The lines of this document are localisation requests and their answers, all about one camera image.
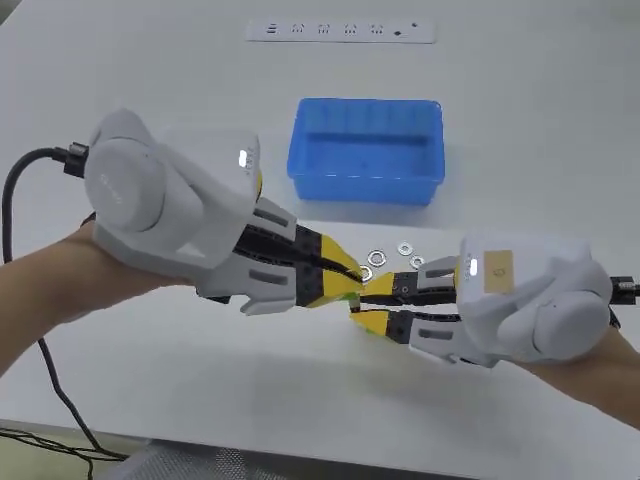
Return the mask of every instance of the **table surface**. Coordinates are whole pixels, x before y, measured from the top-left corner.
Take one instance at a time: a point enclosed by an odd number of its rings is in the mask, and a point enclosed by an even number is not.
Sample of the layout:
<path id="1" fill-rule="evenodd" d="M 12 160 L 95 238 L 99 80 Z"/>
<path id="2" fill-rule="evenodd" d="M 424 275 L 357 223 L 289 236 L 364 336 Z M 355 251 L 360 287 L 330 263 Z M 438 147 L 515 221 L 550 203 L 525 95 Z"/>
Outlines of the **table surface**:
<path id="1" fill-rule="evenodd" d="M 434 19 L 438 42 L 243 40 L 252 17 L 361 12 Z M 0 27 L 0 177 L 28 150 L 86 141 L 127 106 L 154 131 L 257 131 L 265 195 L 361 259 L 401 240 L 428 258 L 452 254 L 460 231 L 491 227 L 585 236 L 611 274 L 638 274 L 639 44 L 634 0 L 24 0 Z M 285 159 L 308 96 L 439 101 L 447 179 L 434 203 L 298 201 Z M 16 197 L 16 253 L 88 209 L 81 182 L 32 167 Z M 620 317 L 640 346 L 637 312 Z M 640 475 L 630 428 L 506 364 L 427 363 L 364 334 L 344 305 L 245 318 L 176 288 L 49 342 L 99 431 L 483 478 Z M 73 426 L 33 349 L 0 381 L 0 418 Z"/>

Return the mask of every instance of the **yellow sticker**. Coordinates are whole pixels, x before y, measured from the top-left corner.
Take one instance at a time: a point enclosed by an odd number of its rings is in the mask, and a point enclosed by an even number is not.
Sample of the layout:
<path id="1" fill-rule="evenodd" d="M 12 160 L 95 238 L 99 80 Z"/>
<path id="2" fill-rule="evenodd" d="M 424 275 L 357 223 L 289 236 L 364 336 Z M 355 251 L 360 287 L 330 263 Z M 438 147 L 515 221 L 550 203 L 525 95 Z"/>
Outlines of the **yellow sticker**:
<path id="1" fill-rule="evenodd" d="M 513 251 L 494 250 L 484 252 L 485 293 L 511 293 L 515 288 Z"/>

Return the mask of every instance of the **power outlet socket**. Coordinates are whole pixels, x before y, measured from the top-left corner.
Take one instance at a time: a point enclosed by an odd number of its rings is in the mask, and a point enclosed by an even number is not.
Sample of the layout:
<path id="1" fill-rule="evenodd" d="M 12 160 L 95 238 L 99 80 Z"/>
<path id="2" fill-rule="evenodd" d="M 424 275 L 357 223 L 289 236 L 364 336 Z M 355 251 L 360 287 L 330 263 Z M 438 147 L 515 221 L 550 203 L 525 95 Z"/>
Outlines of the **power outlet socket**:
<path id="1" fill-rule="evenodd" d="M 250 42 L 419 43 L 436 42 L 436 26 L 425 18 L 251 20 Z"/>

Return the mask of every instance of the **power cord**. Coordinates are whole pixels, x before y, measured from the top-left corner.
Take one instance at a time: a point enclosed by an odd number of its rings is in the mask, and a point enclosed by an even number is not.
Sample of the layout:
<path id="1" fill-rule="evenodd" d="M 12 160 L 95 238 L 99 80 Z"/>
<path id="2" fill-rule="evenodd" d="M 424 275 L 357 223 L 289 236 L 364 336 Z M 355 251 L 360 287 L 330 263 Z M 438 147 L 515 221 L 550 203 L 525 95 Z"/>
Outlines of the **power cord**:
<path id="1" fill-rule="evenodd" d="M 88 153 L 89 148 L 78 143 L 72 144 L 69 149 L 58 147 L 41 148 L 27 153 L 11 168 L 2 190 L 2 257 L 5 264 L 13 261 L 13 194 L 20 175 L 32 163 L 40 159 L 50 158 L 63 163 L 65 173 L 83 178 L 84 165 L 86 163 Z M 93 449 L 72 448 L 52 440 L 38 437 L 28 432 L 1 427 L 0 437 L 12 438 L 26 445 L 76 456 L 89 464 L 87 478 L 91 480 L 93 478 L 94 461 L 123 461 L 126 460 L 128 456 L 102 447 L 100 442 L 98 442 L 85 423 L 74 403 L 60 385 L 58 372 L 51 356 L 49 346 L 44 338 L 38 340 L 38 346 L 42 353 L 42 357 L 44 358 L 54 392 L 67 407 Z"/>

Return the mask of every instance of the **blue plastic container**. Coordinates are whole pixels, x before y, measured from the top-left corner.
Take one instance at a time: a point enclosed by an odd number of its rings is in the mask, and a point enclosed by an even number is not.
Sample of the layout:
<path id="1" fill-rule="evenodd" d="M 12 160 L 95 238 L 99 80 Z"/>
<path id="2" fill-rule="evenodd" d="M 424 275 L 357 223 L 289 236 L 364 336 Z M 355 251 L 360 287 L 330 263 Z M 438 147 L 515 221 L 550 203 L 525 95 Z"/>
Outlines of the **blue plastic container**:
<path id="1" fill-rule="evenodd" d="M 440 104 L 305 98 L 287 172 L 305 200 L 428 205 L 445 175 Z"/>

